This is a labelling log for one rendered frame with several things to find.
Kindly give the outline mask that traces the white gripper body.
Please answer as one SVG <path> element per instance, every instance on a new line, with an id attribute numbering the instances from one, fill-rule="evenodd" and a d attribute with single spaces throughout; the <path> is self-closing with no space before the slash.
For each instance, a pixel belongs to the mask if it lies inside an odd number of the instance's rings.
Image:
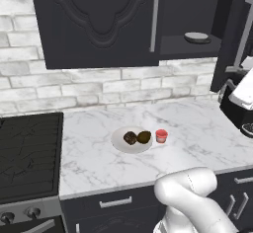
<path id="1" fill-rule="evenodd" d="M 241 66 L 243 70 L 251 70 L 253 68 L 253 57 L 246 57 L 241 63 Z"/>

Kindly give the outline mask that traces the dark open cabinet door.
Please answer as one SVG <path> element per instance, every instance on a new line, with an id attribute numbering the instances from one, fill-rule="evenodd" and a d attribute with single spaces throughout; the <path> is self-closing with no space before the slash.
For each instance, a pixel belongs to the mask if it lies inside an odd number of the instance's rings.
<path id="1" fill-rule="evenodd" d="M 224 31 L 223 39 L 221 42 L 220 50 L 217 57 L 214 73 L 211 81 L 211 91 L 218 92 L 225 82 L 231 78 L 237 72 L 225 72 L 227 66 L 232 66 L 235 60 L 236 52 L 239 47 L 240 39 L 246 23 L 246 18 L 250 9 L 250 5 L 245 0 L 232 0 L 228 21 Z M 250 34 L 253 32 L 253 24 L 250 30 Z M 240 61 L 241 63 L 249 55 L 247 46 L 253 44 L 253 40 L 250 40 L 250 34 L 246 42 L 244 52 Z"/>

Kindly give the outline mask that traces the grey dish in cabinet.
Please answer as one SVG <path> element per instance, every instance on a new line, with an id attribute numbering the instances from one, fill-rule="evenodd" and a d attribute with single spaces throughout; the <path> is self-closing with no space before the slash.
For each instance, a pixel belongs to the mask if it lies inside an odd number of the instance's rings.
<path id="1" fill-rule="evenodd" d="M 189 32 L 184 34 L 184 39 L 193 44 L 208 44 L 211 42 L 210 37 L 205 33 Z"/>

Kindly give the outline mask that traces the red jam jar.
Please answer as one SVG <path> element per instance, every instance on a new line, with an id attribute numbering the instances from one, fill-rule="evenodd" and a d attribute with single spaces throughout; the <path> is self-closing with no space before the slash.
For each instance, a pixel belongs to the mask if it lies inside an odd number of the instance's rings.
<path id="1" fill-rule="evenodd" d="M 155 135 L 158 143 L 164 143 L 168 137 L 168 132 L 165 129 L 158 129 L 155 131 Z"/>

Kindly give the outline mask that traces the dark green avocado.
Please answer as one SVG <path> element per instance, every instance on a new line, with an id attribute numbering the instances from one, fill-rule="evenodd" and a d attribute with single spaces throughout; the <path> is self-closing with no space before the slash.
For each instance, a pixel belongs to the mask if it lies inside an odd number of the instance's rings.
<path id="1" fill-rule="evenodd" d="M 151 132 L 150 131 L 142 131 L 138 134 L 136 140 L 141 143 L 141 144 L 146 144 L 149 140 L 150 140 L 150 137 L 151 137 Z"/>

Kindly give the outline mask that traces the dark brown bread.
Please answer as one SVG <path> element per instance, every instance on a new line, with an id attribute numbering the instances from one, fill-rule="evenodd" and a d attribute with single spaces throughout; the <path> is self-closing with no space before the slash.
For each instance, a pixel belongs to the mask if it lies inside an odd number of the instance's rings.
<path id="1" fill-rule="evenodd" d="M 129 145 L 134 145 L 134 143 L 137 141 L 137 136 L 133 131 L 128 131 L 124 135 L 124 141 Z"/>

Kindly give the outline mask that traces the dark base cabinet door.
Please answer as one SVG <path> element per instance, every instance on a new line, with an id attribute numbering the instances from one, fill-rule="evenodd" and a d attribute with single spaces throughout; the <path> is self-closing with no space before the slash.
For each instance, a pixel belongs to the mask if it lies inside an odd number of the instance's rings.
<path id="1" fill-rule="evenodd" d="M 227 209 L 229 202 L 230 202 L 229 196 L 231 194 L 234 195 L 234 192 L 217 190 L 217 191 L 214 191 L 210 194 L 210 198 L 215 200 L 219 204 L 219 206 L 222 208 L 222 210 L 224 212 L 226 212 L 226 209 Z"/>
<path id="2" fill-rule="evenodd" d="M 234 213 L 237 212 L 239 205 L 241 204 L 243 200 L 243 193 L 247 193 L 249 196 L 248 203 L 246 204 L 240 218 L 236 220 L 233 216 Z M 244 191 L 237 191 L 235 193 L 235 200 L 236 203 L 232 209 L 230 219 L 233 222 L 233 224 L 236 226 L 238 230 L 243 230 L 246 228 L 252 228 L 253 227 L 253 191 L 250 189 L 244 190 Z"/>
<path id="3" fill-rule="evenodd" d="M 80 233 L 153 233 L 159 220 L 158 207 L 149 206 L 71 220 L 68 222 L 68 233 L 76 233 L 77 223 Z"/>

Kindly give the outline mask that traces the white round plate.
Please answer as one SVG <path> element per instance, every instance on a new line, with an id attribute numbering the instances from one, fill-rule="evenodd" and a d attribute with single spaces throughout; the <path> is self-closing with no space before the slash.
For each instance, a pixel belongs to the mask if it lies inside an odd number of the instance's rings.
<path id="1" fill-rule="evenodd" d="M 144 128 L 141 126 L 124 126 L 115 130 L 112 134 L 111 141 L 113 146 L 119 151 L 128 154 L 137 154 L 148 150 L 152 146 L 153 138 L 150 138 L 149 141 L 145 144 L 135 142 L 134 145 L 129 145 L 124 140 L 124 135 L 128 131 L 132 131 L 135 134 L 139 134 L 140 132 L 144 131 Z"/>

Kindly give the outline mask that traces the dark carved cabinet door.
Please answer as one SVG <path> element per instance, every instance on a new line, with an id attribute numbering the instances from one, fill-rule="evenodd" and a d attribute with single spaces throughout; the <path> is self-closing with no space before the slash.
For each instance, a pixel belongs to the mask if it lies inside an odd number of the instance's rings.
<path id="1" fill-rule="evenodd" d="M 153 0 L 34 0 L 34 4 L 49 70 L 159 63 L 164 0 L 159 0 L 154 52 L 149 51 Z"/>

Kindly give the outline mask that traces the dark narrow drawer front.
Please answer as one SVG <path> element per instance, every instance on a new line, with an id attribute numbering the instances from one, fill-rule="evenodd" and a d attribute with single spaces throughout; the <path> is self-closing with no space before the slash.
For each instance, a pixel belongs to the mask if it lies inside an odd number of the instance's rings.
<path id="1" fill-rule="evenodd" d="M 253 177 L 253 169 L 218 174 L 217 189 L 229 192 L 253 189 L 253 183 L 238 185 L 234 182 L 234 178 L 242 179 L 247 177 Z"/>

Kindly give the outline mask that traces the dark wide drawer front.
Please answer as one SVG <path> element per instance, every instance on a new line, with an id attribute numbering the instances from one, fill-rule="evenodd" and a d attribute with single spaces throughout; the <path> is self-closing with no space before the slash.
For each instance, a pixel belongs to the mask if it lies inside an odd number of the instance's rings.
<path id="1" fill-rule="evenodd" d="M 132 203 L 101 208 L 99 201 L 111 201 L 132 196 Z M 121 212 L 136 208 L 149 207 L 158 205 L 159 201 L 155 197 L 154 187 L 142 187 L 124 191 L 117 191 L 104 194 L 93 194 L 88 196 L 80 196 L 76 198 L 66 199 L 61 201 L 62 209 L 65 215 L 70 219 L 86 218 L 98 216 L 108 213 Z"/>

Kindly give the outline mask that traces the black stove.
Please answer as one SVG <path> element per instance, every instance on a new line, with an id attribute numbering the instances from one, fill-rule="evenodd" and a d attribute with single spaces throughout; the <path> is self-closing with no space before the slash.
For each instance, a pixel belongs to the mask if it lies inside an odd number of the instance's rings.
<path id="1" fill-rule="evenodd" d="M 0 220 L 0 231 L 20 232 L 50 219 L 44 233 L 68 233 L 59 200 L 63 114 L 0 118 L 0 216 L 12 212 L 12 224 Z M 41 210 L 37 219 L 29 207 Z"/>

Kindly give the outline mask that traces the black stove knob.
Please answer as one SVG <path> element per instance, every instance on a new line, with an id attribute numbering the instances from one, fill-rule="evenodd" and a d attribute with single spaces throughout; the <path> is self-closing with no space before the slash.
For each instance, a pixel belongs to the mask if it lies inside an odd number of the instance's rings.
<path id="1" fill-rule="evenodd" d="M 15 214 L 12 212 L 4 212 L 1 216 L 0 216 L 0 220 L 4 223 L 4 224 L 12 224 L 15 218 Z"/>
<path id="2" fill-rule="evenodd" d="M 37 219 L 41 214 L 41 210 L 36 207 L 29 207 L 26 211 L 26 214 L 32 219 Z"/>

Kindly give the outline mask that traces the dark open wall cabinet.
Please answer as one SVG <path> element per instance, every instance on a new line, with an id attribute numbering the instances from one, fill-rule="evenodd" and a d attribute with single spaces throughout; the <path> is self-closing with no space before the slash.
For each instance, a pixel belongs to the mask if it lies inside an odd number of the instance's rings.
<path id="1" fill-rule="evenodd" d="M 216 57 L 232 0 L 165 0 L 160 59 Z M 203 33 L 210 43 L 185 40 L 185 33 Z"/>

